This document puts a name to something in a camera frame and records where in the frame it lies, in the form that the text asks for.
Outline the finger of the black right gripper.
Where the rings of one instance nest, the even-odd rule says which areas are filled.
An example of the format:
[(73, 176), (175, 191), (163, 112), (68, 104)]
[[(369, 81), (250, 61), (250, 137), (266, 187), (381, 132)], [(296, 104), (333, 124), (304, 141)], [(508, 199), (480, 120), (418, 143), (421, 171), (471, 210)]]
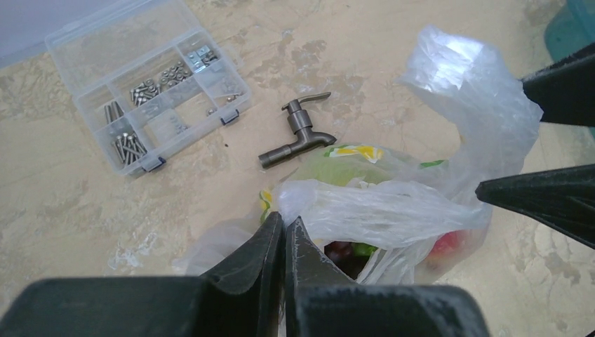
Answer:
[(594, 126), (594, 45), (590, 44), (521, 80), (543, 110), (542, 122)]
[(475, 193), (594, 248), (593, 164), (486, 180)]

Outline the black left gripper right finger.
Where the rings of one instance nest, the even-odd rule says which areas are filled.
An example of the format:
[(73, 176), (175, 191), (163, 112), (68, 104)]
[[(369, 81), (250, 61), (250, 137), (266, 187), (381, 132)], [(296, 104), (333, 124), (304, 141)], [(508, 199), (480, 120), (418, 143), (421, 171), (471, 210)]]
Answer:
[(354, 283), (313, 243), (297, 217), (285, 229), (284, 319), (287, 336), (327, 336), (339, 329)]

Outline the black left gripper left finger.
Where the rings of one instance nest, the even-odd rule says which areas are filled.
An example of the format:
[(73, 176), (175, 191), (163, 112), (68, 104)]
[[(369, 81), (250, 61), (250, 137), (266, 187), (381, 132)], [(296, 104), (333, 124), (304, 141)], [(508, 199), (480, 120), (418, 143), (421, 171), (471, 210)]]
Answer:
[(256, 233), (200, 276), (200, 336), (277, 336), (284, 224), (271, 213)]

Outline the clear printed plastic bag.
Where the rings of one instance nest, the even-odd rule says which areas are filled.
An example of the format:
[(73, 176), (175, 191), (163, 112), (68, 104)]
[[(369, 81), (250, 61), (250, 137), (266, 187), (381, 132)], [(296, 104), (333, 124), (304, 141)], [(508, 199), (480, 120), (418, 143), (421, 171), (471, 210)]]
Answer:
[(496, 47), (437, 27), (417, 38), (400, 78), (412, 93), (457, 127), (460, 146), (448, 159), (420, 161), (365, 143), (311, 152), (294, 172), (261, 190), (253, 212), (206, 230), (174, 268), (200, 275), (229, 256), (273, 212), (301, 217), (323, 250), (331, 242), (378, 247), (355, 279), (360, 284), (432, 282), (446, 271), (425, 258), (444, 234), (471, 231), (482, 245), (492, 207), (479, 183), (516, 175), (539, 133), (542, 109), (523, 92)]

